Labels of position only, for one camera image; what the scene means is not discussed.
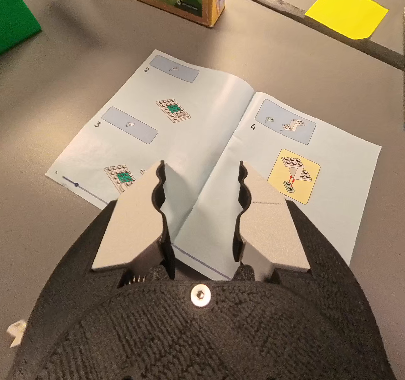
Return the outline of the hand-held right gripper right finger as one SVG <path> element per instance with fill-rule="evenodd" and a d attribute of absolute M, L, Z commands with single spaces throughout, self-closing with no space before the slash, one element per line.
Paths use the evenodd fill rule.
<path fill-rule="evenodd" d="M 274 188 L 249 163 L 240 161 L 238 202 L 232 254 L 255 274 L 275 269 L 307 273 L 310 264 L 287 206 L 285 195 Z"/>

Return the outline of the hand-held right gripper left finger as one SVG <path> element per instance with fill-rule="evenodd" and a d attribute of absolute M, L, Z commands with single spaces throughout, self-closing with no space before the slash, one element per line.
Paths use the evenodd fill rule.
<path fill-rule="evenodd" d="M 168 274 L 175 274 L 175 255 L 161 210 L 165 181 L 165 162 L 160 160 L 118 197 L 93 271 L 124 267 L 134 274 L 147 274 L 150 267 L 162 263 Z"/>

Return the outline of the white lego piece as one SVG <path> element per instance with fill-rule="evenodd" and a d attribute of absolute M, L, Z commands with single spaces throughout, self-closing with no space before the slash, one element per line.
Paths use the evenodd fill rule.
<path fill-rule="evenodd" d="M 19 320 L 9 325 L 7 328 L 7 334 L 13 338 L 13 341 L 10 344 L 10 348 L 14 348 L 20 345 L 27 323 L 25 320 Z"/>

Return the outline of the yellow sticky note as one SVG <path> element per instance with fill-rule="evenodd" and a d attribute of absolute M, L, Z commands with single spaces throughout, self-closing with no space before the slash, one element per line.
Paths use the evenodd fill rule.
<path fill-rule="evenodd" d="M 388 12 L 373 0 L 317 0 L 305 16 L 347 38 L 361 40 L 374 33 Z"/>

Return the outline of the lego instruction booklet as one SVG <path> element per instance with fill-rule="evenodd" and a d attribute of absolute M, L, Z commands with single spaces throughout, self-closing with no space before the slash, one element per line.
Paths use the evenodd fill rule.
<path fill-rule="evenodd" d="M 100 209 L 155 162 L 176 257 L 214 280 L 236 271 L 239 163 L 292 200 L 350 264 L 381 147 L 158 50 L 78 132 L 46 176 Z"/>

